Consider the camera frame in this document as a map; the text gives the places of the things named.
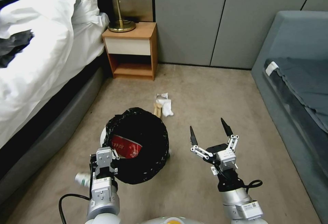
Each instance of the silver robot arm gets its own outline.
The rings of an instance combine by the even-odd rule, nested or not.
[[[99,148],[90,159],[90,201],[86,224],[119,224],[120,199],[115,175],[118,169],[113,162],[119,160],[115,149]]]
[[[223,197],[223,207],[226,216],[231,219],[231,223],[238,224],[267,224],[261,217],[263,211],[258,201],[253,200],[248,195],[250,188],[262,185],[260,180],[252,181],[249,185],[238,177],[236,169],[235,148],[239,136],[233,135],[230,127],[221,118],[222,125],[228,136],[226,144],[216,145],[202,149],[198,146],[195,134],[190,126],[190,150],[197,156],[202,157],[205,162],[212,164],[211,171],[219,179],[218,189]]]

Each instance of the beige carpet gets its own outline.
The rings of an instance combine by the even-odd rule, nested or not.
[[[190,152],[189,126],[199,145],[225,143],[223,117],[235,134],[239,176],[251,189],[270,223],[319,223],[285,146],[266,110],[249,71],[159,65],[155,81],[108,79],[71,140],[16,192],[2,210],[7,223],[60,223],[58,200],[66,193],[88,194],[74,182],[87,172],[89,155],[99,147],[106,122],[130,107],[153,112],[156,93],[168,92],[174,116],[163,118],[172,156],[152,180],[139,185],[119,182],[120,217],[125,224],[177,215],[208,224],[230,223],[224,216],[217,178],[210,165]],[[63,202],[67,223],[84,223],[87,201]]]

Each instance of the wooden nightstand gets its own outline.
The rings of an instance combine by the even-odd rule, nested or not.
[[[139,22],[130,32],[103,33],[113,78],[154,80],[157,69],[157,26]]]

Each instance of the gray bed base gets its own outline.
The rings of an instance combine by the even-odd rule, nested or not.
[[[104,80],[102,67],[79,90],[61,114],[0,180],[0,203],[55,155],[70,139],[92,105]]]
[[[277,13],[251,71],[321,222],[328,223],[328,179],[307,147],[306,137],[263,73],[265,60],[278,57],[328,60],[328,12]]]

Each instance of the lamp stand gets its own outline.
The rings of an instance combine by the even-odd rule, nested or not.
[[[135,29],[136,24],[133,21],[122,20],[119,0],[116,0],[116,5],[119,14],[119,20],[110,22],[108,25],[108,29],[112,32],[127,32]]]

